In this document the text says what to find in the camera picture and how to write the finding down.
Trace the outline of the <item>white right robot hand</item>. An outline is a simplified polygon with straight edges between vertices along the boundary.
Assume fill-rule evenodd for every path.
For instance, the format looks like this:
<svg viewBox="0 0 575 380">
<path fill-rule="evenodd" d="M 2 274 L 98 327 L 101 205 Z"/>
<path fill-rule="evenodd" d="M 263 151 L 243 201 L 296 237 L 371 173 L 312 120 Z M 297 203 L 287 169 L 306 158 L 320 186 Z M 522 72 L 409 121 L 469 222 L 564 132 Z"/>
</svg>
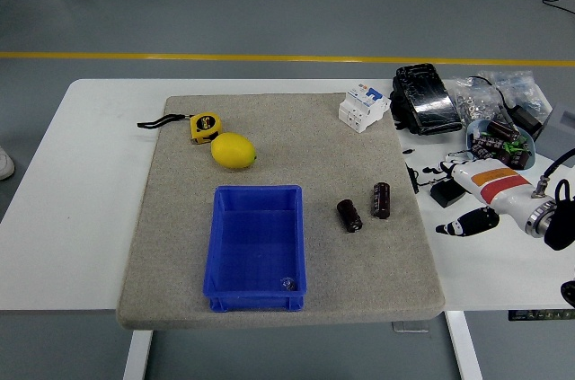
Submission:
<svg viewBox="0 0 575 380">
<path fill-rule="evenodd" d="M 536 195 L 535 186 L 524 176 L 494 158 L 443 161 L 439 168 L 482 206 L 447 224 L 436 232 L 471 236 L 495 228 L 501 215 L 508 215 L 518 227 L 534 238 L 545 236 L 556 209 L 555 201 Z"/>
</svg>

